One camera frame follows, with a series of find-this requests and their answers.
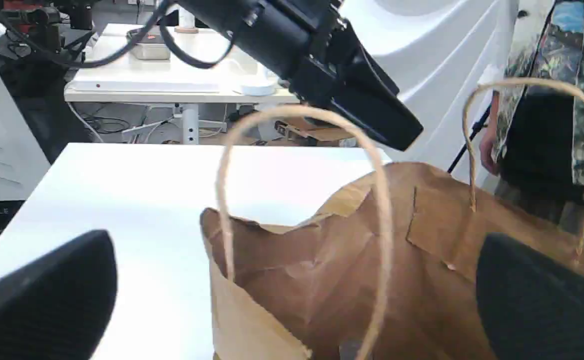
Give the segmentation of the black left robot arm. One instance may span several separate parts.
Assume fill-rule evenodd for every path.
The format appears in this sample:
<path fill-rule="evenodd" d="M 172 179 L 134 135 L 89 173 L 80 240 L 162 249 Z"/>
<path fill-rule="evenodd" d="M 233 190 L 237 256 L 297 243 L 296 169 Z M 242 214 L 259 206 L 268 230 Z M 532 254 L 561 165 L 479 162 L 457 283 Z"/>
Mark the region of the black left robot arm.
<path fill-rule="evenodd" d="M 245 117 L 228 133 L 216 196 L 227 280 L 234 284 L 234 233 L 225 198 L 231 148 L 271 117 L 312 117 L 351 133 L 374 167 L 380 266 L 371 321 L 357 353 L 372 353 L 385 321 L 393 267 L 393 221 L 385 170 L 373 142 L 406 150 L 424 130 L 398 89 L 329 0 L 182 0 L 180 6 L 283 80 L 305 105 Z M 117 271 L 109 234 L 93 230 L 0 278 L 0 360 L 88 360 L 114 309 Z"/>

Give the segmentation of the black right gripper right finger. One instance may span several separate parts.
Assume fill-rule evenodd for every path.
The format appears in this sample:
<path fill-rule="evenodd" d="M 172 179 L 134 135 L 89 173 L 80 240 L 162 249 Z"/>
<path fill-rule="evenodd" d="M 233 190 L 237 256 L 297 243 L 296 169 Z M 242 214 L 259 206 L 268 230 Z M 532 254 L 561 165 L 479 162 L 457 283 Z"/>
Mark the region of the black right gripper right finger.
<path fill-rule="evenodd" d="M 499 360 L 584 360 L 584 276 L 492 233 L 479 255 L 475 289 Z"/>

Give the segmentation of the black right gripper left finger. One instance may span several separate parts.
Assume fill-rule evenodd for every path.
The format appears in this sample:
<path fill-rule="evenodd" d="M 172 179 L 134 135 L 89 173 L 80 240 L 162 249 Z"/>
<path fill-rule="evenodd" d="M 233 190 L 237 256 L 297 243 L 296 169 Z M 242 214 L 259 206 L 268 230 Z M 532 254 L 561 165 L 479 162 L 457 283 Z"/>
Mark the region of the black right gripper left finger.
<path fill-rule="evenodd" d="M 0 360 L 88 360 L 109 324 L 117 264 L 91 230 L 0 278 Z"/>

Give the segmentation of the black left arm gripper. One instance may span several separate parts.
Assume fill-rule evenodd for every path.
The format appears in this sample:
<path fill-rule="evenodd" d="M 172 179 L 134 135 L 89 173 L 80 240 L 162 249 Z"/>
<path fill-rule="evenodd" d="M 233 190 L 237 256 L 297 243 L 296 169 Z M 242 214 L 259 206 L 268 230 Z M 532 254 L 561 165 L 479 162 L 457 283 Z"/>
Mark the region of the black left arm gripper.
<path fill-rule="evenodd" d="M 270 0 L 276 45 L 289 52 L 280 77 L 312 106 L 331 109 L 377 142 L 406 151 L 424 131 L 399 87 L 365 50 L 341 0 Z"/>

